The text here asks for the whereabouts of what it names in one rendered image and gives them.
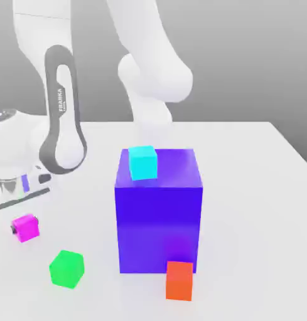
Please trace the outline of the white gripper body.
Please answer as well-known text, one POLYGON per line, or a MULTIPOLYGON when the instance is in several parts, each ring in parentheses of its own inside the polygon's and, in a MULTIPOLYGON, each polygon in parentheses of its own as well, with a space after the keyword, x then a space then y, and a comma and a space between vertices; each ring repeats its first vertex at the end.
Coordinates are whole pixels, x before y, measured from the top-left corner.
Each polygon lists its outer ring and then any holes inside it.
POLYGON ((39 203, 44 203, 51 192, 50 187, 20 194, 19 196, 6 194, 0 190, 0 221, 10 221, 14 218, 28 214, 31 208, 35 209, 39 203))

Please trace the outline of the small magenta cube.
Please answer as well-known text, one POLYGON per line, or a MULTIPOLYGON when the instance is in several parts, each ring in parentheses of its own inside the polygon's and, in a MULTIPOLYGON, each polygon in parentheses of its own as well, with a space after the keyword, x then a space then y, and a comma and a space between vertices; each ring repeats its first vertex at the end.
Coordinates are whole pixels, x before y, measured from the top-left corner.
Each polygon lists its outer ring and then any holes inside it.
POLYGON ((17 229, 17 238, 21 243, 40 235, 39 225, 33 218, 34 215, 27 214, 12 220, 11 225, 17 229))

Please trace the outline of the small green cube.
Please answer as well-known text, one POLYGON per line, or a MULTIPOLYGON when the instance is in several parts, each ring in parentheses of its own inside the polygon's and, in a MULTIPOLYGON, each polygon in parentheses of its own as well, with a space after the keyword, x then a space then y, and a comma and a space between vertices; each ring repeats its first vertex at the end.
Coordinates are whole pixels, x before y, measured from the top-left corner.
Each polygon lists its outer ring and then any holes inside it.
POLYGON ((83 255, 61 250, 50 263, 49 271, 52 284, 74 289, 85 273, 83 255))

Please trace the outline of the small cyan cube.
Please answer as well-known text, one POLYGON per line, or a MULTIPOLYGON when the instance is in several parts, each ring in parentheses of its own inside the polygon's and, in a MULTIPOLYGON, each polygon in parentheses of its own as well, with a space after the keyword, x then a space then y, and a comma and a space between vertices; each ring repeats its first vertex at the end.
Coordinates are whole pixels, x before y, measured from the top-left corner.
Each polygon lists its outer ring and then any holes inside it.
POLYGON ((128 148, 129 171, 133 181, 156 179, 158 176, 158 155, 153 146, 128 148))

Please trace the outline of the small orange cube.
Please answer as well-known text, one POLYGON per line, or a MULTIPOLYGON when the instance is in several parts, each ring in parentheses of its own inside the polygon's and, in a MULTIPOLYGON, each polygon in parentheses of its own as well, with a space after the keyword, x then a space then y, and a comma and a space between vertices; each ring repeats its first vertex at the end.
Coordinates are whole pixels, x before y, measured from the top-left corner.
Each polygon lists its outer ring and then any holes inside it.
POLYGON ((193 263, 169 261, 166 269, 166 299, 192 300, 193 263))

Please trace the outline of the large purple box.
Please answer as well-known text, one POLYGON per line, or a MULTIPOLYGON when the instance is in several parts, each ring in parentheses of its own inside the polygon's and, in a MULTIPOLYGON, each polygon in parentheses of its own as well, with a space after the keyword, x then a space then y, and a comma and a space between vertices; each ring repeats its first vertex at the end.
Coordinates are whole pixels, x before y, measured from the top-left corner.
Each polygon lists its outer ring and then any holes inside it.
POLYGON ((121 152, 114 186, 119 270, 165 273, 168 261, 197 264, 203 184, 191 149, 158 149, 158 177, 133 181, 121 152))

